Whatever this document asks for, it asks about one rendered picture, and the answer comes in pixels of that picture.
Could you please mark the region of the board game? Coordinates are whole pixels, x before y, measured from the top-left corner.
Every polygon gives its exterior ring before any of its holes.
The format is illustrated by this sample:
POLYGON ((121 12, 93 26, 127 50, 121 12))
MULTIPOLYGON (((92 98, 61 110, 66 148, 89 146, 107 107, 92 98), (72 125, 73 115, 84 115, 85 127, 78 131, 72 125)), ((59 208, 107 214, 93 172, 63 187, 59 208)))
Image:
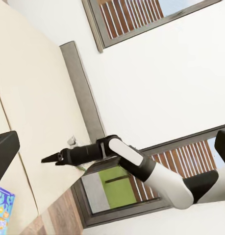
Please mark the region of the board game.
POLYGON ((15 195, 0 188, 0 235, 5 235, 15 195))
POLYGON ((78 168, 81 168, 83 171, 87 171, 87 164, 81 164, 78 168))

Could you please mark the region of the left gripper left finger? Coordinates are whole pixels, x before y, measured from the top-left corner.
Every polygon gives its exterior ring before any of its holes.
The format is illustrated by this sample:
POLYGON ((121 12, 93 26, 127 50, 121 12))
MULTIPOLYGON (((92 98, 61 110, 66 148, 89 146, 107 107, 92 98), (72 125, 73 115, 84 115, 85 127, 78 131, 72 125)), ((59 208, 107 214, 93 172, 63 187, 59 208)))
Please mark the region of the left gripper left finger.
POLYGON ((0 134, 0 180, 19 149, 19 137, 15 130, 0 134))

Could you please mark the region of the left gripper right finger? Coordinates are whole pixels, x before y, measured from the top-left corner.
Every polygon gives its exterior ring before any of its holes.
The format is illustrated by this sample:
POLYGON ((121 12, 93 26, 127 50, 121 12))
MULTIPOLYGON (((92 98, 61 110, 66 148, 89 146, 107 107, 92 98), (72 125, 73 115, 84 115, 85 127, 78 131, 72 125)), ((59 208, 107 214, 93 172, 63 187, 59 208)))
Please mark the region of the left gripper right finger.
POLYGON ((215 144, 214 147, 218 154, 221 156, 223 161, 225 162, 225 131, 224 130, 219 130, 216 139, 215 139, 215 144))

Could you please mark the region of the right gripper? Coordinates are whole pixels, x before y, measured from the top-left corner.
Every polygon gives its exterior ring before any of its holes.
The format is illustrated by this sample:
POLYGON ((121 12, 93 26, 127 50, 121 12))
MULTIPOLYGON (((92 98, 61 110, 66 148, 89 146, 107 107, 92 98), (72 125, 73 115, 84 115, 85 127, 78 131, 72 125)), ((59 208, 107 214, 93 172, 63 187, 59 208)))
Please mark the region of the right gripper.
POLYGON ((88 146, 81 146, 73 149, 64 148, 61 152, 42 159, 41 162, 56 162, 55 166, 70 165, 77 167, 92 161, 89 158, 88 146))

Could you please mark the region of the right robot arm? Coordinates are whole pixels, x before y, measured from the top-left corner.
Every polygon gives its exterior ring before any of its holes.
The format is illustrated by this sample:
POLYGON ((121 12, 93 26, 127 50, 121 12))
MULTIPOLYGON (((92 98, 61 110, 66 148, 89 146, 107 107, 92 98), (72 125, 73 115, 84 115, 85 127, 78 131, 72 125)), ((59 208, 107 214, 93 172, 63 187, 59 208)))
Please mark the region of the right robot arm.
POLYGON ((55 166, 79 166, 103 158, 101 143, 107 157, 120 156, 118 164, 145 185, 153 189, 168 204, 177 209, 187 209, 192 204, 225 201, 225 167, 183 179, 161 164, 152 160, 132 145, 127 145, 118 135, 99 139, 95 144, 82 146, 73 136, 64 148, 41 160, 42 163, 56 162, 55 166))

